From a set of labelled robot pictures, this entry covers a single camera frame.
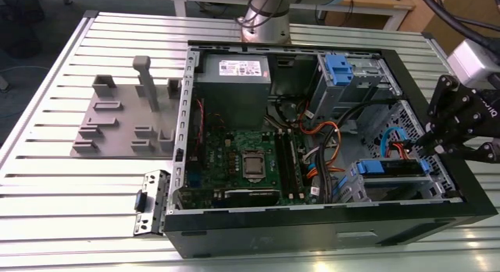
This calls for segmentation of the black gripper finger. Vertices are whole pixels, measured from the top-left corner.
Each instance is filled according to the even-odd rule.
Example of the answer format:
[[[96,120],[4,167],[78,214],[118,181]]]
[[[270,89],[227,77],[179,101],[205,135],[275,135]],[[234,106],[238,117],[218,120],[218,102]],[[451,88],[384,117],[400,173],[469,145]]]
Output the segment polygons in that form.
[[[477,137],[487,139],[477,148],[465,143]],[[457,133],[432,133],[431,142],[435,144],[433,151],[440,154],[455,156],[464,160],[479,162],[499,162],[499,135],[485,136]]]
[[[459,143],[467,135],[468,124],[473,120],[467,119],[467,113],[472,112],[473,90],[459,82],[452,75],[439,78],[432,100],[428,107],[429,122],[425,126],[425,134],[416,141],[416,145],[435,147]]]

